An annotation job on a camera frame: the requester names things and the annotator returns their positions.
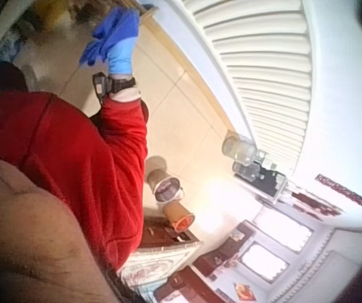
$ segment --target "window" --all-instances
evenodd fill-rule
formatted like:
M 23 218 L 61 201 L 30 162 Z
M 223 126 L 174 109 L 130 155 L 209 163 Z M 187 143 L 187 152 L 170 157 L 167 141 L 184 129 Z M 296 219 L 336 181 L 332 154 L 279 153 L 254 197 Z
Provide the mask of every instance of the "window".
M 272 208 L 263 206 L 253 223 L 282 245 L 298 253 L 306 244 L 312 231 L 292 218 Z
M 273 282 L 288 267 L 281 258 L 254 242 L 240 259 L 246 267 L 268 282 Z

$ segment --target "black watch strap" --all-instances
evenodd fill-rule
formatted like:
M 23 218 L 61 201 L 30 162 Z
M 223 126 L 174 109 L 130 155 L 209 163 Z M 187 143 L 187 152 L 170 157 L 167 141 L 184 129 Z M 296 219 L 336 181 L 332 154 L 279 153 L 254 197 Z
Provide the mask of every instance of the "black watch strap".
M 107 83 L 107 93 L 118 93 L 121 90 L 125 90 L 126 88 L 131 88 L 136 85 L 135 78 L 132 78 L 130 80 L 125 79 L 112 79 L 111 77 L 108 77 L 108 83 Z

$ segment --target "hand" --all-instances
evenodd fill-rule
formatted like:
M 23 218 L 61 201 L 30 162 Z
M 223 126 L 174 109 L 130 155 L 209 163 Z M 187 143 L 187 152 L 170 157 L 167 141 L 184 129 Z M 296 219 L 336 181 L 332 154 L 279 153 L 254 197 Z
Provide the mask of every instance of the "hand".
M 132 74 L 132 53 L 137 37 L 126 38 L 115 44 L 107 54 L 110 74 Z

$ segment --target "skin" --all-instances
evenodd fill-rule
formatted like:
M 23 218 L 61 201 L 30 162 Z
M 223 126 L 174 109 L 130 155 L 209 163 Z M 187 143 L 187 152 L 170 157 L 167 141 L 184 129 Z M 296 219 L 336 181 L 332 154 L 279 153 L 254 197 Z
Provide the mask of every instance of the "skin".
M 6 302 L 118 302 L 69 209 L 3 161 L 0 293 Z

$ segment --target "white louvered door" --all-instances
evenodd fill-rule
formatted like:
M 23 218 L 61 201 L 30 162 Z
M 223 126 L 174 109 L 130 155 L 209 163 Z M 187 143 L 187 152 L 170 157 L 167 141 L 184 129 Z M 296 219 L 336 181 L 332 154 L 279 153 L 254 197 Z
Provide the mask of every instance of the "white louvered door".
M 267 158 L 290 171 L 310 111 L 312 58 L 301 0 L 184 0 L 233 80 Z

